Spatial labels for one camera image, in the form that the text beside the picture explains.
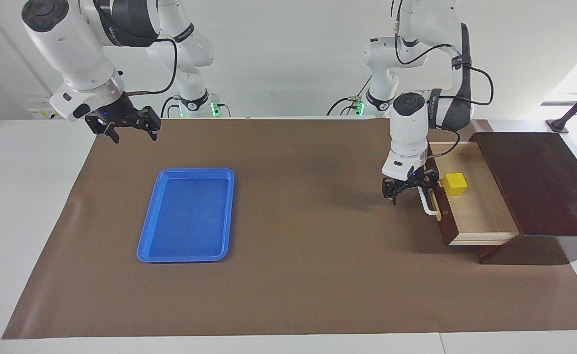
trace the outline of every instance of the drawer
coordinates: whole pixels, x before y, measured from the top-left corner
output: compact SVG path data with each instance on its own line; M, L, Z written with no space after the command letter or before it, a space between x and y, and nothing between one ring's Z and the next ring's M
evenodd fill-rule
M445 152L453 143L431 143L432 154ZM447 155L430 159L440 177L463 173L468 189L463 195L447 197L438 186L431 191L433 207L444 240L450 246L499 246L520 232L476 143L459 143Z

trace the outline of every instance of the white table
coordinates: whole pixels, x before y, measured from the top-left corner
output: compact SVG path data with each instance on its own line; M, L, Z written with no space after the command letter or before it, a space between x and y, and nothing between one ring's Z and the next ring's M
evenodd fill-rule
M538 122L492 121L497 131L541 131ZM565 137L577 156L577 143ZM63 120L0 124L0 338L94 135ZM577 272L577 262L573 267ZM0 353L577 353L577 331L176 338L0 340Z

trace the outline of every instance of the wooden cabinet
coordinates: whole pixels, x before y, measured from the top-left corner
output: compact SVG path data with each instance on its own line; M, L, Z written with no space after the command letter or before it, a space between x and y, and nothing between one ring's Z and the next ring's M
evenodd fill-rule
M427 166L468 183L457 197L434 189L444 244L475 246L482 264L577 260L577 159L558 134L477 133Z

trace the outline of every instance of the brown mat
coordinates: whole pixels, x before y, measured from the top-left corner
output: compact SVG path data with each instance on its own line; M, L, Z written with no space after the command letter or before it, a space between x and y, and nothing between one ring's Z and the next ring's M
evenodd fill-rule
M169 120L98 137L4 338L577 329L568 266L482 266L416 192L380 193L388 122ZM165 168L236 175L228 256L136 247Z

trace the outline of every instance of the robotic arm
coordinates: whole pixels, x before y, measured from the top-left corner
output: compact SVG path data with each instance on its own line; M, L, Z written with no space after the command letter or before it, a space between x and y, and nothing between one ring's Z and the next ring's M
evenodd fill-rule
M421 66L434 49L452 58L452 87L410 90L396 97L399 79L394 69ZM372 39L363 53L374 75L363 97L365 114L390 117L392 141L382 168L387 176L383 195L395 204L405 189L426 191L437 184L436 171L423 167L428 129L455 132L470 123L470 70L474 68L468 29L457 18L456 0L401 0L396 35Z
M205 114L202 99L210 93L195 66L210 65L214 50L194 33L179 0L161 0L160 6L156 0L29 0L22 18L35 45L64 79L51 105L69 120L85 118L95 134L118 143L114 128L134 127L155 141L160 117L151 107L136 110L129 96L166 91L125 92L122 72L104 56L104 45L151 48L151 57L172 70L173 48L165 42L175 44L180 70L174 78L182 102L198 102L199 108L190 111ZM158 38L160 29L170 36Z

